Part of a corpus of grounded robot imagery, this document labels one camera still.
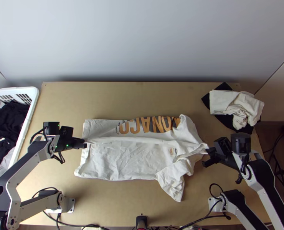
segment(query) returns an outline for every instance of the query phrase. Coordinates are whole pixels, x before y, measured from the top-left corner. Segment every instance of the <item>laundry basket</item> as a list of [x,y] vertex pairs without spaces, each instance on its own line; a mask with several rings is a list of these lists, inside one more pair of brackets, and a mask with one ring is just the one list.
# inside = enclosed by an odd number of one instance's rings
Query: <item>laundry basket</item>
[[0,100],[4,102],[15,101],[21,104],[30,105],[8,167],[11,167],[17,161],[21,146],[28,131],[38,96],[39,90],[36,87],[12,87],[0,89]]

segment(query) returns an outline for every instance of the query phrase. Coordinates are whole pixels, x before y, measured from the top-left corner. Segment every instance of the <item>white t-shirt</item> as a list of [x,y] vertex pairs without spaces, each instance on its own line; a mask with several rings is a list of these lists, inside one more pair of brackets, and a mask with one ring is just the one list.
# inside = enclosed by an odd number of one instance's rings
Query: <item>white t-shirt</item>
[[87,119],[83,138],[88,147],[82,150],[76,176],[110,181],[157,180],[178,202],[183,194],[183,175],[193,174],[195,162],[208,148],[185,115]]

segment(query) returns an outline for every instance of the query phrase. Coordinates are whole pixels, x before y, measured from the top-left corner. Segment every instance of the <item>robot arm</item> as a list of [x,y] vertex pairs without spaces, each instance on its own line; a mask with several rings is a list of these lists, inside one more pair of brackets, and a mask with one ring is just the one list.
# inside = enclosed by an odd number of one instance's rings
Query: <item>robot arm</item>
[[[239,178],[236,183],[240,183],[244,179],[248,186],[258,193],[274,228],[284,230],[284,203],[274,186],[274,174],[270,165],[259,153],[251,151],[250,135],[232,134],[231,140],[232,143],[226,137],[217,139],[215,147],[207,150],[210,160],[203,162],[203,166],[209,167],[212,164],[222,163],[237,170]],[[254,154],[256,160],[249,161],[250,154]],[[267,229],[264,224],[261,224],[259,218],[244,205],[245,202],[243,204],[244,196],[239,191],[232,190],[222,194],[226,200],[227,207],[225,209],[229,209],[234,214],[239,213],[236,216],[247,229]],[[228,203],[231,203],[236,210],[231,208]]]
[[45,122],[45,141],[37,138],[28,152],[0,177],[0,230],[15,230],[21,221],[43,211],[73,212],[75,200],[61,191],[40,191],[39,196],[21,202],[16,187],[41,162],[53,158],[55,152],[86,148],[83,139],[74,138],[73,128],[59,122]]

